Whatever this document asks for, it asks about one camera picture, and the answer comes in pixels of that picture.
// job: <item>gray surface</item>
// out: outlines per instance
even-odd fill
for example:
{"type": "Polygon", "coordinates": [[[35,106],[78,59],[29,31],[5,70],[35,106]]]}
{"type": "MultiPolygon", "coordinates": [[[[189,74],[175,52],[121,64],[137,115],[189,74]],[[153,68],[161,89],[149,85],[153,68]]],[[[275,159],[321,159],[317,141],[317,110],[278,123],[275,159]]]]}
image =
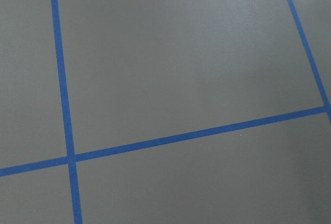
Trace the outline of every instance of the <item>gray surface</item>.
{"type": "Polygon", "coordinates": [[[85,223],[331,223],[325,114],[78,163],[85,223]]]}
{"type": "Polygon", "coordinates": [[[50,0],[0,0],[0,168],[66,155],[50,0]]]}
{"type": "MultiPolygon", "coordinates": [[[[331,0],[294,0],[330,95],[331,0]]],[[[0,168],[65,156],[50,0],[0,0],[0,168]]],[[[76,152],[322,105],[286,0],[59,0],[76,152]]],[[[84,223],[331,223],[326,114],[78,163],[84,223]]],[[[72,223],[67,166],[0,223],[72,223]]]]}
{"type": "Polygon", "coordinates": [[[331,0],[293,0],[331,98],[331,0]]]}
{"type": "Polygon", "coordinates": [[[286,0],[59,0],[78,153],[322,105],[286,0]]]}
{"type": "Polygon", "coordinates": [[[0,223],[73,223],[68,167],[0,177],[0,223]]]}

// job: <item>gray painted floor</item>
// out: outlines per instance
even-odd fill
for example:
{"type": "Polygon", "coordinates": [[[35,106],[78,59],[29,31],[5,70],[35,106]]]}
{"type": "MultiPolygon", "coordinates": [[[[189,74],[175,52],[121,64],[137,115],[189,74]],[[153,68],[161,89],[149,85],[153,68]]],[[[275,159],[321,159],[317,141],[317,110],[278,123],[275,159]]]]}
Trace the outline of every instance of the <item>gray painted floor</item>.
{"type": "MultiPolygon", "coordinates": [[[[293,0],[331,97],[331,0],[293,0]]],[[[0,0],[2,168],[67,156],[51,0],[0,0]]],[[[323,106],[287,0],[58,0],[77,154],[323,106]]],[[[331,223],[326,113],[77,163],[84,223],[331,223]]],[[[0,223],[73,223],[68,167],[0,223]]]]}

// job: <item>painter's tape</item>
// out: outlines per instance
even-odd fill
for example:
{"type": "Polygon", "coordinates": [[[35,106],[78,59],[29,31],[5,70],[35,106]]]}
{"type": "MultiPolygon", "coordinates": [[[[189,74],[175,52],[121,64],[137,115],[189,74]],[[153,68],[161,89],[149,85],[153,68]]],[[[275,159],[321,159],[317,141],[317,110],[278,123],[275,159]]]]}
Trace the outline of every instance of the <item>painter's tape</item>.
{"type": "Polygon", "coordinates": [[[320,91],[321,98],[323,100],[324,106],[326,107],[327,115],[328,115],[329,120],[331,122],[331,107],[330,107],[330,103],[329,103],[329,100],[327,98],[327,94],[325,92],[325,89],[324,89],[323,82],[322,82],[322,79],[320,77],[319,71],[317,69],[317,65],[316,65],[314,56],[313,56],[313,54],[311,52],[310,45],[309,45],[309,42],[307,40],[307,37],[306,37],[305,31],[304,31],[304,28],[302,27],[302,24],[301,24],[299,15],[298,15],[298,13],[296,11],[296,8],[295,8],[295,5],[294,5],[293,0],[287,0],[287,1],[288,1],[290,10],[291,10],[293,19],[295,21],[295,25],[296,25],[296,27],[298,29],[298,32],[299,32],[299,35],[300,35],[302,44],[303,44],[303,46],[305,48],[305,51],[306,51],[306,54],[307,54],[307,57],[308,57],[308,60],[309,60],[309,63],[310,63],[310,67],[311,67],[311,70],[312,70],[312,73],[314,75],[314,78],[315,78],[317,87],[319,88],[319,91],[320,91]]]}
{"type": "Polygon", "coordinates": [[[85,161],[89,159],[101,158],[105,156],[111,156],[120,153],[127,153],[136,150],[146,149],[154,146],[166,145],[171,143],[176,143],[185,140],[192,140],[201,137],[211,136],[211,135],[218,135],[220,133],[231,132],[236,130],[241,130],[250,127],[258,127],[266,124],[276,123],[276,122],[283,122],[288,120],[293,120],[296,118],[301,118],[305,116],[315,115],[325,113],[325,107],[319,107],[314,109],[307,109],[302,111],[297,111],[288,114],[281,114],[272,117],[261,118],[257,120],[241,122],[226,126],[214,127],[209,129],[203,129],[194,132],[183,133],[181,135],[173,135],[169,137],[154,139],[154,140],[147,140],[142,141],[134,144],[128,145],[121,145],[113,148],[106,148],[102,150],[97,150],[93,152],[81,153],[76,155],[76,161],[85,161]]]}
{"type": "Polygon", "coordinates": [[[28,171],[36,171],[49,167],[62,166],[68,163],[67,157],[48,159],[40,162],[27,163],[25,165],[13,166],[0,169],[1,176],[10,176],[14,174],[24,173],[28,171]]]}
{"type": "Polygon", "coordinates": [[[67,157],[68,157],[68,170],[69,170],[69,179],[70,179],[73,218],[75,224],[81,224],[83,223],[83,220],[82,220],[82,211],[81,211],[81,203],[79,196],[74,145],[73,145],[66,70],[65,70],[63,47],[62,47],[61,25],[60,25],[60,18],[58,12],[58,1],[51,0],[51,5],[52,5],[52,18],[53,18],[53,28],[54,28],[58,81],[60,87],[63,123],[64,123],[66,149],[67,149],[67,157]]]}

